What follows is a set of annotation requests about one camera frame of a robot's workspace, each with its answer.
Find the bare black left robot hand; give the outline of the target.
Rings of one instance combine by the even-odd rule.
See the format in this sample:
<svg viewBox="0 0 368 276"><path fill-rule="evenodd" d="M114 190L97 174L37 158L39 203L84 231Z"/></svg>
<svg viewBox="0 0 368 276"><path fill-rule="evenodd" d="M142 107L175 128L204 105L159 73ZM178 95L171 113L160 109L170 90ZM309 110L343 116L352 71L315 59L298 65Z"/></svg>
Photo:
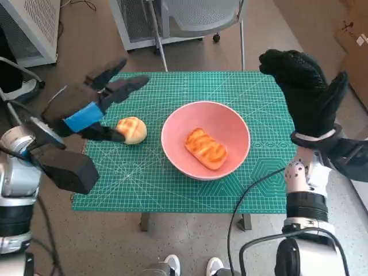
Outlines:
<svg viewBox="0 0 368 276"><path fill-rule="evenodd" d="M115 128L100 123L112 104L125 101L130 93L149 82L148 75L112 81L126 63L126 58L118 58L92 70L83 83L67 85L48 102L41 114L42 119L60 137L77 134L94 141L142 142L147 129L136 117L120 120Z"/></svg>

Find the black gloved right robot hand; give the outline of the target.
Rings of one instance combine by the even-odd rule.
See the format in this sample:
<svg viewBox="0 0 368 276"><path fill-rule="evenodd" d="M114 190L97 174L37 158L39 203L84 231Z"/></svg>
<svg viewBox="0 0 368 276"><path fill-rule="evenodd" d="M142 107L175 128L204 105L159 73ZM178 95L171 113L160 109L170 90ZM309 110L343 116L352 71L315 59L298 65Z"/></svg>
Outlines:
<svg viewBox="0 0 368 276"><path fill-rule="evenodd" d="M328 83L318 63L296 50L269 49L259 61L260 72L272 76L282 90L297 133L318 138L333 130L348 88L345 71Z"/></svg>

